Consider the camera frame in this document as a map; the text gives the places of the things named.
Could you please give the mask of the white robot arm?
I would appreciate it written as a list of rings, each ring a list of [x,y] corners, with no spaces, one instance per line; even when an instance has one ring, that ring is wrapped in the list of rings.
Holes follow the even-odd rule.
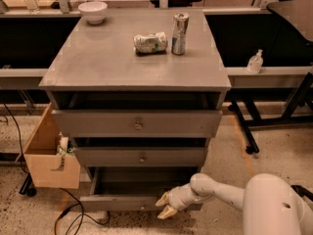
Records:
[[[188,184],[163,193],[157,217],[166,219],[212,197],[243,213],[244,235],[313,235],[313,210],[307,204],[312,192],[268,173],[255,175],[244,188],[196,173]]]

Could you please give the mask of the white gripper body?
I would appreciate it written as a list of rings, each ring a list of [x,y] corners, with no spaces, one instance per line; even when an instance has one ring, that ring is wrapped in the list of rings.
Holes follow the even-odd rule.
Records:
[[[168,193],[168,204],[175,210],[182,211],[190,205],[200,205],[211,199],[212,194],[201,196],[189,184],[171,189]]]

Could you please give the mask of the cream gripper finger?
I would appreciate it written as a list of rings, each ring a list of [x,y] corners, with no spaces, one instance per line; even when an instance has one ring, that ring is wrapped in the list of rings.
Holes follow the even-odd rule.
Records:
[[[178,213],[178,210],[174,209],[170,205],[166,205],[163,211],[157,216],[158,219],[167,219]]]
[[[169,192],[165,192],[157,201],[157,207],[163,207],[169,204]]]

